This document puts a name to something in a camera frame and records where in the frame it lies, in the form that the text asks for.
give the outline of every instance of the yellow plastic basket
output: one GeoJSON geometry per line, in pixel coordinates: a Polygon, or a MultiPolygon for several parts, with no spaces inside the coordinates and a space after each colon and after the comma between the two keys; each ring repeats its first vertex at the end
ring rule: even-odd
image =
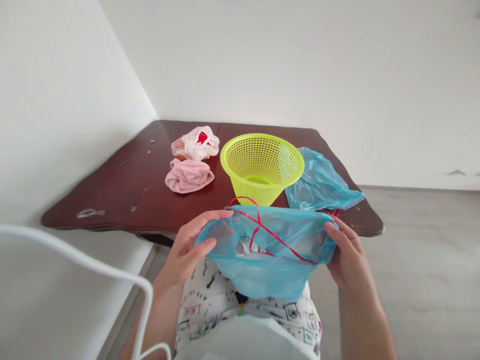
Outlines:
{"type": "MultiPolygon", "coordinates": [[[[259,206],[272,205],[286,187],[300,179],[305,167],[295,146],[262,133],[234,137],[223,146],[220,162],[235,195],[252,198],[259,206]]],[[[253,205],[248,199],[238,201],[253,205]]]]}

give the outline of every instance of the dark brown table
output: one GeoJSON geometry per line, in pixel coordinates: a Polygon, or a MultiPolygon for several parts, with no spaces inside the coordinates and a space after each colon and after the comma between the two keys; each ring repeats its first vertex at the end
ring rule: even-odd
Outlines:
{"type": "MultiPolygon", "coordinates": [[[[205,160],[215,180],[203,189],[178,194],[165,185],[165,177],[173,159],[171,143],[194,127],[205,125],[210,126],[220,138],[220,149],[228,140],[247,133],[271,134],[296,147],[309,147],[332,162],[350,189],[360,190],[316,130],[157,120],[45,212],[41,223],[46,227],[65,230],[122,230],[155,243],[171,244],[171,240],[162,235],[176,233],[197,215],[207,210],[222,209],[235,197],[230,178],[220,164],[220,154],[205,160]],[[87,209],[99,213],[81,217],[87,209]]],[[[285,193],[272,206],[288,207],[285,193]]],[[[352,226],[359,236],[373,237],[383,232],[383,222],[367,200],[343,211],[340,218],[352,226]]]]}

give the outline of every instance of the trash bag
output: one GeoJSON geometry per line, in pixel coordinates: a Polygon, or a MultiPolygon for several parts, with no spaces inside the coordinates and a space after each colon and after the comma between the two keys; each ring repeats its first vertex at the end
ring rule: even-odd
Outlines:
{"type": "Polygon", "coordinates": [[[290,208],[307,211],[346,210],[367,198],[360,191],[350,190],[330,160],[321,153],[308,147],[299,147],[298,150],[305,161],[305,169],[301,178],[285,189],[290,208]]]}
{"type": "Polygon", "coordinates": [[[325,213],[244,205],[226,209],[233,216],[210,221],[196,243],[216,239],[207,257],[242,295],[297,301],[312,272],[332,259],[336,244],[325,231],[332,221],[325,213]]]}
{"type": "Polygon", "coordinates": [[[219,153],[220,140],[210,126],[198,126],[171,144],[171,153],[180,160],[202,161],[219,153]]]}

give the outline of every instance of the white cable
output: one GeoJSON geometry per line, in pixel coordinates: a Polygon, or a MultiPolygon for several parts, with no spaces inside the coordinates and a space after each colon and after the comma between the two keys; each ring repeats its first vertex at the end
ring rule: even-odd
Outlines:
{"type": "Polygon", "coordinates": [[[147,321],[150,315],[150,309],[152,308],[152,301],[154,297],[154,288],[152,284],[144,277],[133,275],[129,272],[117,269],[104,262],[93,258],[77,248],[67,244],[65,241],[59,239],[56,236],[50,235],[47,232],[26,226],[0,224],[0,234],[12,234],[20,237],[26,237],[37,243],[43,244],[50,249],[62,254],[66,258],[78,263],[90,270],[97,273],[110,276],[112,278],[129,280],[138,285],[145,291],[145,302],[143,304],[143,312],[141,313],[140,322],[138,323],[138,331],[136,333],[135,344],[133,345],[133,353],[131,355],[132,360],[142,360],[157,349],[164,349],[166,352],[167,360],[172,359],[170,347],[167,343],[161,342],[152,346],[145,352],[142,351],[142,344],[144,342],[145,329],[147,327],[147,321]]]}

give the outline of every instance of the scratch on table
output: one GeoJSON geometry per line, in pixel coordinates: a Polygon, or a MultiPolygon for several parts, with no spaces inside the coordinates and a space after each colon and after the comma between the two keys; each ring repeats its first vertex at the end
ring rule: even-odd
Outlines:
{"type": "Polygon", "coordinates": [[[89,218],[93,215],[100,215],[100,216],[103,216],[105,215],[105,210],[99,210],[99,211],[96,211],[95,209],[92,209],[92,208],[88,208],[88,209],[85,209],[85,210],[82,210],[80,211],[78,214],[77,214],[77,219],[81,219],[81,218],[89,218]]]}

